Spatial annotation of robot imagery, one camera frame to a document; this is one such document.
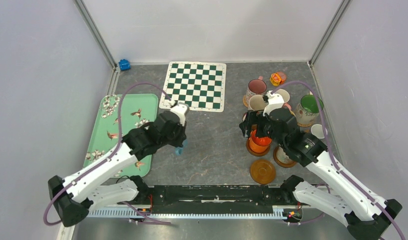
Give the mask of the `orange mug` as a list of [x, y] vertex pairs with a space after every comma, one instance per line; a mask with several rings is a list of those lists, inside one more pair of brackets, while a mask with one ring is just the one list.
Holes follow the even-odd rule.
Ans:
[[248, 139], [250, 139], [251, 149], [257, 153], [261, 153], [265, 151], [268, 146], [271, 146], [272, 139], [269, 137], [257, 137], [256, 133], [257, 130], [253, 130]]

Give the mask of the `woven rattan coaster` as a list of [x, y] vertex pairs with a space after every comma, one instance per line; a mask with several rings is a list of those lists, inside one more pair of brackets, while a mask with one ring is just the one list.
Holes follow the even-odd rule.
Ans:
[[246, 99], [246, 96], [245, 96], [245, 95], [243, 96], [242, 101], [243, 101], [243, 104], [244, 104], [246, 107], [248, 107], [248, 102], [247, 102], [247, 99]]

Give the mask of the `cream ceramic mug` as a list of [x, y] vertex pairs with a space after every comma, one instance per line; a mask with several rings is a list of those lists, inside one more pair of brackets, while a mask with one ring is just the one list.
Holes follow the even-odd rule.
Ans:
[[263, 95], [252, 96], [248, 101], [248, 110], [252, 111], [252, 113], [246, 112], [243, 115], [242, 121], [245, 121], [246, 119], [253, 120], [257, 118], [257, 112], [263, 111], [267, 105], [268, 103], [264, 100]]

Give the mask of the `pink mug cream interior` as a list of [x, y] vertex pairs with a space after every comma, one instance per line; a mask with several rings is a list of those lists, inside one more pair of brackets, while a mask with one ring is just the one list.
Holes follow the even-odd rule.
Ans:
[[282, 96], [282, 98], [283, 98], [283, 100], [284, 100], [283, 106], [286, 107], [286, 108], [288, 108], [289, 110], [291, 110], [291, 106], [290, 106], [290, 104], [288, 103], [289, 100], [290, 100], [290, 94], [288, 93], [288, 91], [286, 91], [286, 90], [284, 90], [284, 89], [281, 88], [281, 89], [277, 90], [275, 93]]

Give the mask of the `green interior cartoon mug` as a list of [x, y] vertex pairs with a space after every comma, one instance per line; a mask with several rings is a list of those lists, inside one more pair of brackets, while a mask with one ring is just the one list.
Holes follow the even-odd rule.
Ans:
[[300, 127], [311, 126], [319, 116], [316, 97], [312, 94], [304, 95], [293, 112]]

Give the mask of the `brown wooden ridged coaster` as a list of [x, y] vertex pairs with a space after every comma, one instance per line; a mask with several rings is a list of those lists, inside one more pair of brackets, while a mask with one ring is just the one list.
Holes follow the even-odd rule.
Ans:
[[275, 161], [279, 166], [281, 166], [281, 167], [283, 167], [283, 168], [292, 168], [292, 167], [294, 167], [294, 166], [297, 164], [297, 162], [295, 162], [295, 161], [293, 161], [293, 160], [292, 160], [292, 163], [291, 163], [291, 164], [283, 164], [283, 163], [281, 163], [281, 162], [278, 161], [278, 159], [277, 159], [277, 157], [276, 157], [276, 152], [277, 152], [277, 150], [278, 150], [279, 147], [280, 147], [280, 146], [276, 147], [275, 150], [274, 150], [274, 152], [273, 152], [273, 159], [274, 159], [274, 161]]
[[275, 166], [265, 159], [254, 161], [249, 168], [249, 172], [251, 178], [260, 185], [270, 184], [276, 178]]

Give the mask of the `grey white mug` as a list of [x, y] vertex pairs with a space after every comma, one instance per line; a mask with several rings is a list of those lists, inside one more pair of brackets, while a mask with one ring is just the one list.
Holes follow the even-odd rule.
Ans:
[[310, 128], [310, 132], [318, 139], [324, 139], [327, 135], [327, 129], [321, 124], [314, 124]]

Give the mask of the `pink ghost pattern mug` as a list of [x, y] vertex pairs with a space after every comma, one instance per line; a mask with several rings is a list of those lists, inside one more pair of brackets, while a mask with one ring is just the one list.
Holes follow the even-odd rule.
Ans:
[[248, 83], [245, 99], [248, 101], [254, 95], [262, 95], [266, 92], [267, 85], [263, 76], [259, 76], [256, 79], [251, 80]]

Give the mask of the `beige mug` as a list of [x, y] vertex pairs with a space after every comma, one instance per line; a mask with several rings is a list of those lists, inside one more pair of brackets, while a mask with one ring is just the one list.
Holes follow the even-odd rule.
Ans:
[[276, 157], [278, 159], [279, 162], [285, 164], [285, 165], [289, 165], [292, 163], [292, 160], [286, 155], [286, 153], [284, 152], [283, 148], [279, 147], [277, 152], [276, 152]]

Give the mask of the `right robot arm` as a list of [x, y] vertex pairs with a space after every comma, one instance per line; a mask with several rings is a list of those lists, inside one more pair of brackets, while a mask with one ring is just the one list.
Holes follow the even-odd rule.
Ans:
[[355, 178], [331, 154], [325, 143], [297, 125], [286, 108], [269, 113], [249, 110], [239, 127], [245, 137], [269, 138], [287, 157], [320, 177], [336, 195], [324, 192], [296, 175], [281, 185], [281, 199], [308, 204], [341, 222], [356, 240], [379, 240], [389, 226], [398, 227], [395, 218], [402, 205], [385, 199]]

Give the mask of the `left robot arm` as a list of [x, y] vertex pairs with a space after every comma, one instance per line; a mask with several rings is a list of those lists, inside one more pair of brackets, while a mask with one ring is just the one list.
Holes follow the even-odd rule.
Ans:
[[148, 189], [132, 180], [114, 185], [103, 183], [119, 170], [138, 163], [166, 145], [182, 147], [186, 140], [188, 111], [187, 105], [176, 105], [159, 114], [153, 122], [130, 130], [91, 165], [65, 178], [58, 175], [50, 178], [51, 202], [45, 210], [44, 223], [51, 226], [47, 219], [51, 207], [55, 208], [59, 222], [71, 227], [85, 219], [90, 211], [108, 204], [132, 200], [144, 203], [149, 197]]

